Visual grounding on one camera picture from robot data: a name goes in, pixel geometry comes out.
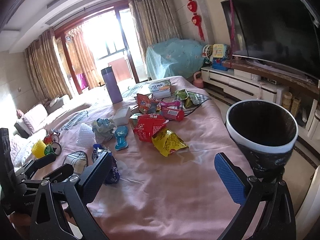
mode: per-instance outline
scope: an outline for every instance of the pink bedspread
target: pink bedspread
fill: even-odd
[[[171,82],[172,92],[185,88],[207,94],[180,76],[172,77]],[[91,125],[97,118],[112,117],[117,109],[131,105],[135,105],[134,98],[124,98],[116,105],[98,103],[88,109],[82,122]],[[62,154],[39,170],[35,179],[62,165],[65,155],[77,150],[85,150],[92,163],[92,148],[82,149],[75,143],[80,123],[61,133]],[[188,150],[166,158],[153,144],[139,141],[130,124],[127,149],[117,152],[114,138],[106,144],[117,160],[121,179],[116,185],[102,185],[88,208],[111,240],[217,239],[239,208],[215,171],[214,157],[224,152],[247,175],[252,175],[252,170],[229,137],[216,104],[208,100],[183,121],[171,121],[167,127],[189,146]],[[254,228],[252,223],[247,237]]]

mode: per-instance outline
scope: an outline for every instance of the pink kettlebell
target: pink kettlebell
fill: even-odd
[[[193,74],[193,85],[197,88],[203,88],[203,80],[201,77],[197,78],[196,76],[198,74],[201,74],[201,71],[198,71],[196,73]]]

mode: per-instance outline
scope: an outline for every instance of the doorframe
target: doorframe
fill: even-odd
[[[54,31],[54,34],[56,36],[56,39],[61,38],[61,42],[62,42],[62,46],[63,46],[63,51],[66,57],[66,61],[68,64],[68,68],[70,70],[71,73],[71,77],[73,79],[73,82],[75,83],[76,89],[78,91],[79,94],[82,94],[82,90],[80,88],[80,84],[78,82],[78,79],[76,78],[76,74],[75,71],[72,67],[72,62],[71,62],[71,58],[70,58],[70,54],[67,48],[67,44],[66,44],[66,32],[68,32],[69,30],[77,27],[78,25],[81,25],[82,23],[84,23],[85,21],[96,17],[98,15],[104,14],[106,12],[109,11],[115,11],[116,12],[116,17],[117,20],[119,22],[119,26],[120,26],[120,30],[121,30],[121,35],[122,35],[122,39],[124,42],[124,46],[125,46],[125,50],[127,51],[127,56],[128,56],[128,61],[129,61],[129,65],[133,74],[133,78],[135,80],[136,83],[139,83],[139,78],[138,78],[138,74],[137,74],[137,70],[135,68],[134,62],[132,60],[132,56],[129,50],[129,46],[128,46],[128,42],[127,39],[125,37],[124,34],[124,30],[122,28],[122,24],[121,24],[121,18],[120,18],[120,13],[119,10],[123,10],[123,9],[127,9],[129,8],[129,3],[128,0],[121,0],[121,1],[117,1],[117,2],[113,2],[113,3],[109,3],[107,5],[92,9],[90,11],[87,11],[85,13],[83,13],[82,15],[70,20],[69,22],[63,24],[61,27],[57,28]]]

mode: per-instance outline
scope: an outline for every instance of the checkered cloth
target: checkered cloth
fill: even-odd
[[[82,119],[84,119],[85,117],[88,117],[88,113],[89,113],[88,111],[82,111],[82,112],[75,114],[70,119],[69,122],[67,122],[64,126],[61,127],[60,131],[70,130],[70,128],[72,126],[79,124]]]
[[[124,92],[122,94],[122,97],[123,98],[126,98],[126,97],[135,97],[138,90],[145,84],[145,82],[143,83],[138,83],[138,84],[135,84],[134,87],[130,88],[129,90],[127,90],[126,92]],[[205,95],[202,95],[202,94],[198,94],[198,93],[194,93],[198,100],[199,100],[199,105],[195,105],[193,107],[190,107],[190,108],[185,108],[184,106],[180,106],[180,107],[175,107],[175,109],[182,109],[184,111],[184,116],[187,116],[191,113],[193,113],[199,106],[201,106],[205,101],[211,99]],[[165,102],[172,102],[174,100],[181,100],[177,95],[175,95],[174,93],[171,94],[170,97],[167,97],[167,98],[162,98],[160,99],[161,101],[165,101]]]
[[[83,151],[77,151],[66,156],[63,164],[69,163],[73,166],[73,174],[80,175],[88,166],[87,154]]]
[[[209,97],[202,95],[202,94],[198,94],[198,93],[194,93],[194,94],[197,96],[197,98],[199,100],[199,105],[194,105],[193,107],[190,107],[190,108],[185,108],[184,105],[182,105],[182,106],[174,107],[174,108],[175,109],[182,109],[184,111],[184,116],[187,116],[187,115],[193,113],[205,101],[208,101],[210,99]],[[162,99],[162,101],[164,101],[164,102],[172,102],[174,100],[181,100],[181,98],[173,93],[171,95],[171,97],[167,97],[167,98]]]
[[[145,84],[145,82],[135,84],[133,87],[129,88],[122,94],[122,98],[135,97],[138,90]]]

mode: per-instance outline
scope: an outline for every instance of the metal bolt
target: metal bolt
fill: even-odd
[[[284,186],[284,185],[285,185],[285,181],[282,179],[282,180],[279,181],[279,184],[280,184],[281,186]]]
[[[249,176],[249,180],[250,180],[251,182],[257,182],[257,181],[258,181],[258,179],[257,179],[256,176]]]
[[[43,180],[43,181],[41,181],[41,185],[42,185],[42,186],[45,186],[45,185],[47,185],[48,183],[49,183],[49,181],[47,181],[46,179]]]
[[[72,176],[70,178],[70,182],[76,182],[78,180],[78,176]]]

